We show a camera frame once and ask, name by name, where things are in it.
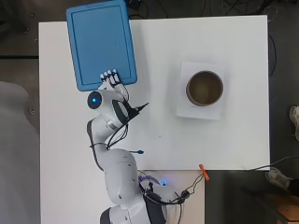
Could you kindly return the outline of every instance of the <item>white table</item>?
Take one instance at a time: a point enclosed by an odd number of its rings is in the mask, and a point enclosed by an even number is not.
[[[86,106],[88,93],[77,91],[65,22],[39,24],[39,64],[41,223],[98,224],[112,204],[104,173],[96,167],[89,148],[86,122],[96,114]],[[82,107],[75,109],[78,102]],[[199,174],[159,172],[177,192]],[[178,222],[178,211],[171,210],[169,223]],[[197,185],[183,211],[181,224],[205,223],[204,182]]]
[[[131,29],[138,82],[128,87],[130,103],[150,104],[119,146],[146,151],[136,156],[139,169],[195,170],[199,163],[244,169],[269,162],[266,17],[131,21]],[[65,22],[40,24],[39,57],[42,224],[96,223],[109,206],[86,134],[96,113],[86,105],[89,93],[77,90]],[[225,67],[223,119],[175,115],[182,61]],[[163,174],[180,191],[197,172]],[[196,192],[182,223],[204,223],[204,183]]]

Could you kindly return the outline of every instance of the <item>cup rim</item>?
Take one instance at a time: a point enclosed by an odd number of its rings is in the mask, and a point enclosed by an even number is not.
[[[208,73],[214,75],[214,76],[220,81],[220,83],[221,83],[221,94],[219,95],[219,97],[217,98],[217,100],[214,101],[214,102],[212,102],[212,103],[210,103],[210,104],[206,104],[206,105],[205,105],[205,104],[200,104],[200,103],[198,103],[197,101],[195,101],[195,100],[192,98],[192,95],[190,94],[190,90],[189,90],[191,81],[192,81],[196,76],[200,75],[201,73],[205,73],[205,72],[208,72]],[[187,97],[188,97],[188,99],[190,100],[190,102],[193,103],[194,105],[200,105],[200,106],[214,105],[214,104],[216,104],[216,103],[220,100],[220,98],[221,98],[222,95],[223,95],[223,81],[222,81],[221,77],[218,76],[215,72],[212,72],[212,71],[209,71],[209,70],[199,71],[199,72],[195,73],[194,75],[192,75],[192,77],[189,79],[189,81],[188,81],[188,83],[187,83],[187,86],[186,86],[186,94],[187,94]]]

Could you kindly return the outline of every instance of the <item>orange connector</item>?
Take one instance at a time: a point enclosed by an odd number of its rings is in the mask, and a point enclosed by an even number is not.
[[[206,170],[205,170],[204,165],[203,165],[203,164],[199,164],[199,168],[202,170],[203,175],[204,175],[206,181],[208,181],[208,180],[209,180],[209,176],[208,176],[208,174],[207,174],[207,172],[206,172]]]

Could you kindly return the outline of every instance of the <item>white cloth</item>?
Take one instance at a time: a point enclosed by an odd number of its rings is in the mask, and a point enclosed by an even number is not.
[[[0,81],[0,223],[37,224],[39,137],[23,113],[20,86]]]

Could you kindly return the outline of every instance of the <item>black cable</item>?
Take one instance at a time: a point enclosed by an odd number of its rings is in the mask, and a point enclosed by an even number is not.
[[[178,224],[180,223],[182,212],[183,212],[183,208],[182,208],[182,205],[181,205],[181,203],[180,203],[180,204],[179,204],[179,218],[178,218]]]
[[[148,19],[149,18],[149,6],[144,2],[144,1],[141,1],[140,2],[141,3],[141,5],[143,5],[144,7],[145,7],[145,9],[146,9],[146,18]]]
[[[235,6],[238,4],[240,0],[236,0],[233,5],[231,6],[231,8],[225,13],[224,16],[227,16],[228,13],[230,13],[230,11],[232,11],[233,9],[235,9]]]
[[[142,171],[139,171],[137,170],[138,172],[140,172],[141,174],[145,175],[147,177],[147,179],[149,180],[149,182],[152,184],[152,182],[150,181],[150,178],[145,174],[143,173]],[[196,177],[195,181],[193,182],[193,184],[189,187],[187,187],[185,190],[182,191],[182,195],[181,196],[178,196],[176,199],[174,199],[173,201],[167,203],[167,202],[162,202],[162,201],[156,201],[155,199],[152,199],[151,197],[149,197],[146,193],[146,190],[142,187],[142,185],[139,183],[139,187],[142,189],[143,191],[143,195],[145,197],[147,197],[148,199],[150,199],[152,202],[154,203],[157,203],[159,205],[169,205],[169,204],[182,204],[185,202],[185,200],[187,198],[189,198],[189,196],[191,194],[194,194],[195,193],[195,188],[196,188],[196,185],[203,179],[204,175],[203,174],[200,174],[199,176]],[[188,192],[188,189],[190,189],[191,187],[193,187],[193,193],[189,193]]]
[[[274,39],[272,38],[271,35],[269,35],[269,38],[272,41],[273,49],[274,49],[274,64],[273,64],[272,71],[271,71],[271,73],[269,75],[271,77],[274,74],[275,69],[277,68],[278,56],[277,56],[277,47],[275,46]]]
[[[239,9],[237,9],[236,7],[234,7],[233,4],[231,4],[230,2],[228,2],[228,1],[226,1],[226,0],[224,0],[224,2],[225,2],[228,6],[230,6],[230,9],[234,9],[234,10],[237,11],[240,15],[243,15],[243,13],[242,13]]]
[[[108,149],[108,150],[110,150],[110,148],[111,148],[112,146],[114,146],[115,144],[119,143],[121,140],[123,140],[124,138],[126,138],[126,136],[127,136],[127,134],[128,134],[128,130],[129,130],[129,124],[128,124],[129,121],[130,121],[130,120],[128,120],[126,124],[123,124],[122,126],[120,126],[120,128],[119,128],[116,132],[114,132],[114,133],[112,134],[112,136],[109,138],[109,141],[108,141],[108,143],[107,143],[107,149]],[[118,137],[114,142],[111,143],[111,141],[112,141],[113,137],[115,136],[115,134],[116,134],[120,129],[122,129],[124,126],[125,126],[125,129],[124,129],[123,133],[120,135],[120,137]]]
[[[204,175],[202,175],[202,177],[200,178],[200,180],[198,180],[198,181],[196,182],[196,184],[195,184],[194,187],[193,187],[193,192],[190,193],[190,195],[193,195],[193,194],[195,193],[196,185],[197,185],[199,182],[201,182],[203,178],[204,178]]]
[[[203,17],[205,9],[206,9],[206,0],[204,2],[204,6],[203,6],[203,9],[202,9],[202,13],[200,14],[200,17]]]
[[[193,187],[194,184],[196,183],[196,181],[198,180],[198,178],[200,178],[201,176],[203,176],[203,174],[200,174],[199,176],[197,176],[196,179],[194,180],[193,184],[192,184],[191,186],[187,187],[185,190],[188,190],[188,189],[190,189],[191,187]]]
[[[166,11],[166,9],[164,8],[164,6],[162,5],[162,2],[160,0],[156,0],[156,2],[159,4],[161,10],[165,13],[165,16],[167,18],[169,18],[168,12]]]
[[[140,17],[141,19],[146,19],[143,16],[139,15],[139,14],[133,14],[133,15],[129,15],[129,18],[132,19],[132,17]]]
[[[38,59],[38,55],[0,55],[0,59],[13,60],[13,59]]]
[[[247,3],[246,3],[245,14],[247,13],[247,10],[248,10],[248,8],[249,8],[249,1],[250,1],[250,0],[247,0]]]
[[[296,159],[296,158],[299,158],[299,156],[290,156],[290,157],[285,157],[285,158],[282,158],[281,160],[279,161],[275,161],[269,165],[265,165],[265,166],[260,166],[260,167],[257,167],[257,168],[253,168],[253,169],[250,169],[250,170],[247,170],[247,172],[249,171],[256,171],[256,170],[260,170],[260,169],[263,169],[265,167],[272,167],[272,166],[275,166],[279,163],[281,163],[282,161],[286,161],[286,160],[289,160],[289,159]]]
[[[211,7],[211,4],[212,4],[212,0],[209,0],[208,9],[209,9],[209,16],[210,17],[212,16],[212,7]]]

